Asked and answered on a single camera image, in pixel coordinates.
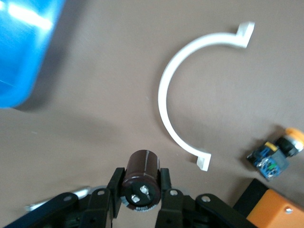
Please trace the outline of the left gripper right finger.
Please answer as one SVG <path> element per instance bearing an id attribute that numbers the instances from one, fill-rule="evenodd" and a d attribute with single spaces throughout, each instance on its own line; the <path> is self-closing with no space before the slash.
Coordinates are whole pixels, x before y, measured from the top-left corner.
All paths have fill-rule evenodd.
<path id="1" fill-rule="evenodd" d="M 160 169 L 161 209 L 155 228 L 257 228 L 213 194 L 193 199 L 171 185 L 168 168 Z"/>

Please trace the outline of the blue plastic tray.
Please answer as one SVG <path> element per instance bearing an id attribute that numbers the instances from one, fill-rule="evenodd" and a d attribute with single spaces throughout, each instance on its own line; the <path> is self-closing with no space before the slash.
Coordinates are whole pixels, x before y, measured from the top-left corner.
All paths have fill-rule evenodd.
<path id="1" fill-rule="evenodd" d="M 0 0 L 0 109 L 30 96 L 66 0 Z"/>

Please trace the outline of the brown table cover mat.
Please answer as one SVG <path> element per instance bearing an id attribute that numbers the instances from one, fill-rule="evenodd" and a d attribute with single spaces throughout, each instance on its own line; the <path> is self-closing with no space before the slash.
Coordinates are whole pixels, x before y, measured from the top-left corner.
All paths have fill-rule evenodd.
<path id="1" fill-rule="evenodd" d="M 212 155 L 201 171 L 162 124 L 159 81 L 186 44 L 247 21 L 246 49 L 201 49 L 170 84 L 176 132 Z M 0 109 L 0 228 L 142 149 L 174 187 L 233 206 L 262 178 L 247 155 L 287 127 L 304 131 L 304 0 L 67 0 L 31 97 Z"/>

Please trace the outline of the orange cap pushbutton blue block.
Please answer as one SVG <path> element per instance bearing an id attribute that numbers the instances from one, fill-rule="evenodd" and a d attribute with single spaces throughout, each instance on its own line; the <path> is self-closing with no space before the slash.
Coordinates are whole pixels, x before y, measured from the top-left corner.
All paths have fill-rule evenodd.
<path id="1" fill-rule="evenodd" d="M 278 177 L 289 166 L 289 158 L 304 151 L 304 132 L 296 128 L 285 129 L 285 134 L 274 142 L 266 141 L 254 149 L 247 160 L 267 180 Z"/>

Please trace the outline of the orange single-hole button box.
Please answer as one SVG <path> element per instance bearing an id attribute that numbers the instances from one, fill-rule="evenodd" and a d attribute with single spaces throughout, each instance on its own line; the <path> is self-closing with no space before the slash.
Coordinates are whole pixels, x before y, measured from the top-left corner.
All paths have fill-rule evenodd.
<path id="1" fill-rule="evenodd" d="M 233 209 L 257 228 L 304 228 L 304 208 L 253 179 Z"/>

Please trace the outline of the dark brown cylindrical capacitor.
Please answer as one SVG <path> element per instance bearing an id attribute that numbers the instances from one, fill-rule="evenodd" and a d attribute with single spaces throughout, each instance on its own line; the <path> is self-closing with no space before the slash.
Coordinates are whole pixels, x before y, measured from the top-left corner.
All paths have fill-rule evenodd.
<path id="1" fill-rule="evenodd" d="M 147 212 L 161 200 L 160 161 L 149 150 L 134 152 L 122 182 L 121 201 L 136 212 Z"/>

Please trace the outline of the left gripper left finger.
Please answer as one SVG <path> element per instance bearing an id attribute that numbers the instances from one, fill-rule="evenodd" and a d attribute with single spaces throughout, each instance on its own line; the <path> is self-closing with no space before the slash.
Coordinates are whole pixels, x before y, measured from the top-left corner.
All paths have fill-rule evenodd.
<path id="1" fill-rule="evenodd" d="M 61 193 L 3 228 L 112 228 L 124 175 L 125 168 L 116 168 L 105 188 L 96 187 L 83 198 Z"/>

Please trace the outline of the perforated metal power supply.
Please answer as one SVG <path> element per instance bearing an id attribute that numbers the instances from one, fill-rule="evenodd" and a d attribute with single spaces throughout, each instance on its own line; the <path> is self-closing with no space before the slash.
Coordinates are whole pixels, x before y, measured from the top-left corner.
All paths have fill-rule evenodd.
<path id="1" fill-rule="evenodd" d="M 85 187 L 82 187 L 82 188 L 79 188 L 79 189 L 76 189 L 76 190 L 73 190 L 71 191 L 71 193 L 77 195 L 77 197 L 79 199 L 83 199 L 84 197 L 86 197 L 89 192 L 92 190 L 93 188 L 90 187 L 90 186 L 85 186 Z M 24 207 L 24 210 L 26 212 L 31 212 L 39 207 L 41 207 L 42 205 L 44 205 L 45 203 L 47 203 L 48 201 L 50 201 L 52 198 L 48 198 L 48 199 L 44 199 L 44 200 L 41 200 L 41 201 L 38 201 L 38 202 L 35 202 L 35 203 L 32 203 L 32 204 L 29 204 L 29 205 L 26 205 Z"/>

